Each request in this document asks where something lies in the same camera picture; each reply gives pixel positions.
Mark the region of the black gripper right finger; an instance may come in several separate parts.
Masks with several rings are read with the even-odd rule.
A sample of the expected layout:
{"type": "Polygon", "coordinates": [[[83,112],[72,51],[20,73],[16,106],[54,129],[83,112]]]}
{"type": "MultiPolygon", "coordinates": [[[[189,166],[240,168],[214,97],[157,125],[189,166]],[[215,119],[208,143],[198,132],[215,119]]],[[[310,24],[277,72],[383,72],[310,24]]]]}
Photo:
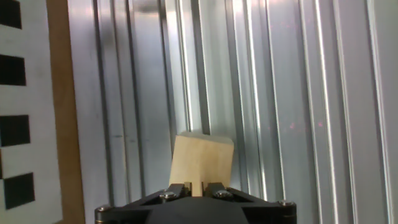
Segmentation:
{"type": "Polygon", "coordinates": [[[233,199],[233,194],[227,191],[221,182],[209,183],[204,190],[203,196],[215,199],[233,199]]]}

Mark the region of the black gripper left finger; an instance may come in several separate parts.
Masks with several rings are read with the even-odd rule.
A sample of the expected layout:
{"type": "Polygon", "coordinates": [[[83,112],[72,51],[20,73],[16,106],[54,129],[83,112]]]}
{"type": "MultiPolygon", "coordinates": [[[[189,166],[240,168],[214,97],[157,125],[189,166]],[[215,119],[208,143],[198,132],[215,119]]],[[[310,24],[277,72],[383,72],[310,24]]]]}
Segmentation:
{"type": "Polygon", "coordinates": [[[185,182],[183,184],[171,184],[167,189],[163,190],[159,197],[161,199],[178,199],[182,197],[190,197],[192,195],[192,183],[185,182]]]}

